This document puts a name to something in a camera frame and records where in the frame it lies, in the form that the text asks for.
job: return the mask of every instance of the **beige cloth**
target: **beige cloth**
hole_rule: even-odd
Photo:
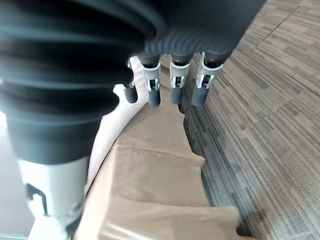
[[[74,240],[238,240],[235,207],[209,207],[204,158],[192,153],[184,115],[145,105],[114,143],[86,196]]]

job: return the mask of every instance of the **floor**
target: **floor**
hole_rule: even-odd
[[[320,239],[320,1],[268,2],[203,107],[180,110],[213,206],[237,206],[239,234]]]

